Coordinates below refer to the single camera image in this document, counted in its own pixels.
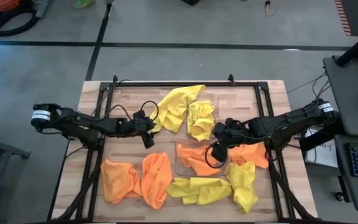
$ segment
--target floor mat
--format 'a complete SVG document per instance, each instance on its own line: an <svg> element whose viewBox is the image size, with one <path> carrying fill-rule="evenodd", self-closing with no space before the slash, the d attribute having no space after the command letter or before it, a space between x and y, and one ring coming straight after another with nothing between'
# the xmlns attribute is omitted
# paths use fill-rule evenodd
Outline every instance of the floor mat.
<svg viewBox="0 0 358 224"><path fill-rule="evenodd" d="M335 0L346 35L358 36L358 0Z"/></svg>

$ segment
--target black hose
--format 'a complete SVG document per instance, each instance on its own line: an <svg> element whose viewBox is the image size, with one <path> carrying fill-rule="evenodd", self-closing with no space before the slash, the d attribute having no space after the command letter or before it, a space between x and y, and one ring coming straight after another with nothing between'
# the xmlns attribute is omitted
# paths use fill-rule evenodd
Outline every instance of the black hose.
<svg viewBox="0 0 358 224"><path fill-rule="evenodd" d="M0 31L0 37L7 37L7 36L11 36L11 35L20 34L21 32L29 30L31 27L33 27L37 23L37 21L39 19L38 17L35 16L37 11L32 8L27 8L27 9L18 9L18 10L14 10L12 12L8 12L5 16L3 16L0 19L0 27L2 27L5 23L7 23L13 17L18 16L23 13L31 13L32 14L31 19L26 24L24 24L23 26L20 26L18 28Z"/></svg>

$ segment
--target vacuum cleaner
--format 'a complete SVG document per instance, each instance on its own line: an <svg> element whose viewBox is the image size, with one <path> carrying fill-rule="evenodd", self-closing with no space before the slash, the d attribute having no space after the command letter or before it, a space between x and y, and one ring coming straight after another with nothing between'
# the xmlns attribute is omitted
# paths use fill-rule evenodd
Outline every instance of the vacuum cleaner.
<svg viewBox="0 0 358 224"><path fill-rule="evenodd" d="M18 28L0 31L0 37L16 35L29 30L40 18L37 16L37 11L33 8L31 0L0 0L0 28L13 17L23 13L30 13L31 19Z"/></svg>

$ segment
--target black clamp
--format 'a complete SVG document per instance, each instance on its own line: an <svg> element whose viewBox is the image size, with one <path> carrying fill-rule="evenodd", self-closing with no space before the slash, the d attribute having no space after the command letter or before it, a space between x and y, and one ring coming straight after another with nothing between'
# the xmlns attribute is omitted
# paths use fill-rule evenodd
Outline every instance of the black clamp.
<svg viewBox="0 0 358 224"><path fill-rule="evenodd" d="M233 74L230 74L230 75L229 75L229 78L228 78L227 80L230 81L230 86L235 86L235 85L236 85L236 83L235 83L235 81L234 81L234 76L233 76Z"/></svg>

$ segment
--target microfiber cloth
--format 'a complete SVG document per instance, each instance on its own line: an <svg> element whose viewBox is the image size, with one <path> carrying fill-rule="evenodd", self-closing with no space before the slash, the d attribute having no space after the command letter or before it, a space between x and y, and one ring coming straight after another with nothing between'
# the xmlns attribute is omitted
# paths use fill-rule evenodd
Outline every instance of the microfiber cloth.
<svg viewBox="0 0 358 224"><path fill-rule="evenodd" d="M220 172L219 169L214 169L207 165L205 162L205 152L207 146L201 146L198 148L186 148L182 144L177 146L177 157L181 160L185 167L191 167L198 176L209 176ZM212 150L209 150L207 155L208 162L215 166L218 161L212 157Z"/></svg>
<svg viewBox="0 0 358 224"><path fill-rule="evenodd" d="M214 110L215 106L211 104L211 100L191 103L187 117L187 133L199 142L209 139L214 127L214 118L212 117Z"/></svg>
<svg viewBox="0 0 358 224"><path fill-rule="evenodd" d="M239 166L230 163L230 173L226 176L234 190L234 201L237 203L241 213L247 214L258 201L254 189L255 164L246 162Z"/></svg>
<svg viewBox="0 0 358 224"><path fill-rule="evenodd" d="M247 161L253 161L256 166L267 169L269 162L265 157L266 148L263 142L252 145L240 145L229 149L230 160L238 165Z"/></svg>
<svg viewBox="0 0 358 224"><path fill-rule="evenodd" d="M120 203L124 197L141 197L140 177L132 164L105 160L100 165L104 200Z"/></svg>
<svg viewBox="0 0 358 224"><path fill-rule="evenodd" d="M171 163L166 152L152 153L143 159L143 178L140 188L144 200L160 209L167 199L166 189L172 181Z"/></svg>
<svg viewBox="0 0 358 224"><path fill-rule="evenodd" d="M153 133L159 132L162 127L177 133L186 116L187 105L194 102L198 94L206 88L205 85L188 86L173 89L158 103L158 117L154 121ZM150 115L155 118L157 109Z"/></svg>
<svg viewBox="0 0 358 224"><path fill-rule="evenodd" d="M207 205L231 193L229 182L219 178L190 177L184 179L176 177L174 182L168 186L169 196L181 197L184 205Z"/></svg>

